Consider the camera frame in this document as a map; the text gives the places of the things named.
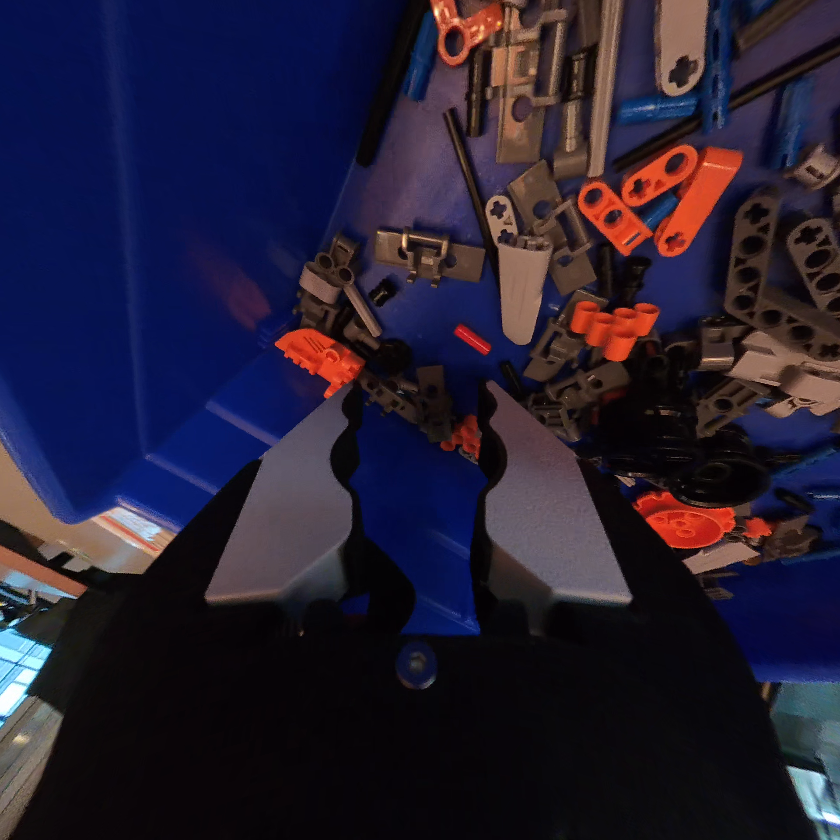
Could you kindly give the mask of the blue object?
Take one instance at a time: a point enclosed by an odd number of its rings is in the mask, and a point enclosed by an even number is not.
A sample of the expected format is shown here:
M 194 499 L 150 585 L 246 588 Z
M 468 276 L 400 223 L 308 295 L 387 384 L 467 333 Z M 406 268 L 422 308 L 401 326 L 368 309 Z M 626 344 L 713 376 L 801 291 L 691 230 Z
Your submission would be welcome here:
M 271 349 L 304 262 L 343 231 L 480 245 L 443 112 L 467 68 L 402 94 L 355 154 L 403 2 L 2 2 L 2 443 L 60 522 L 122 506 L 182 529 L 323 402 Z M 385 335 L 463 413 L 526 353 L 479 284 L 421 281 Z M 416 591 L 410 631 L 475 634 L 480 470 L 364 409 L 365 527 Z M 719 604 L 756 677 L 838 680 L 838 560 L 745 570 Z

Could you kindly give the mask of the heap of mixed toy parts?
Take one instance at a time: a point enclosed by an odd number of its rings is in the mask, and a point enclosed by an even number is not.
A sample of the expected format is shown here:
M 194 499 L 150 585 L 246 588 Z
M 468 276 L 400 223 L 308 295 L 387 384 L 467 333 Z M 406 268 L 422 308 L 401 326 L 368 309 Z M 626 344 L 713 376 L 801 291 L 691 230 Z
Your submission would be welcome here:
M 525 345 L 551 277 L 567 305 L 546 321 L 523 375 L 538 383 L 521 404 L 584 457 L 621 480 L 653 489 L 635 509 L 713 600 L 734 564 L 810 560 L 820 532 L 798 497 L 799 518 L 767 522 L 749 514 L 771 470 L 806 467 L 756 455 L 737 420 L 761 405 L 775 417 L 807 408 L 838 411 L 838 203 L 831 217 L 783 215 L 776 184 L 751 193 L 733 216 L 723 314 L 700 321 L 687 343 L 662 343 L 659 310 L 637 299 L 655 243 L 663 259 L 682 256 L 740 172 L 741 149 L 685 143 L 724 126 L 732 111 L 779 91 L 767 166 L 810 192 L 838 191 L 838 155 L 825 145 L 800 152 L 813 71 L 838 59 L 838 38 L 731 91 L 733 55 L 742 55 L 809 2 L 775 2 L 738 32 L 731 2 L 659 2 L 657 70 L 661 96 L 627 101 L 615 114 L 622 4 L 579 2 L 581 48 L 564 56 L 566 11 L 553 12 L 556 42 L 549 97 L 499 112 L 500 163 L 529 163 L 486 204 L 480 221 L 500 271 L 500 322 Z

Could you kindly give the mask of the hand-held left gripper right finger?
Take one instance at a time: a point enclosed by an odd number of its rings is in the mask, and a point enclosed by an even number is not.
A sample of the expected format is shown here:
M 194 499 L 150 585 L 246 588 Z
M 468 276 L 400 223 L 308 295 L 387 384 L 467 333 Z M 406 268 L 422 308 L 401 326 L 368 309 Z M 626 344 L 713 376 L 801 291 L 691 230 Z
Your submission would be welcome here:
M 573 452 L 498 383 L 478 392 L 476 620 L 546 634 L 561 605 L 624 610 L 628 583 Z

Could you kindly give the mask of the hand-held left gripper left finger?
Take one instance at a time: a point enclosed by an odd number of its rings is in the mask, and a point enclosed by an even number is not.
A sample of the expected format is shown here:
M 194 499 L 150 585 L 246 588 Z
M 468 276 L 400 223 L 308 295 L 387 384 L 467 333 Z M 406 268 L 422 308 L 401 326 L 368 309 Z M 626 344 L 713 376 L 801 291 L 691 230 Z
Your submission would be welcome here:
M 301 614 L 349 593 L 363 403 L 357 385 L 343 386 L 262 456 L 206 588 L 209 605 L 275 603 Z

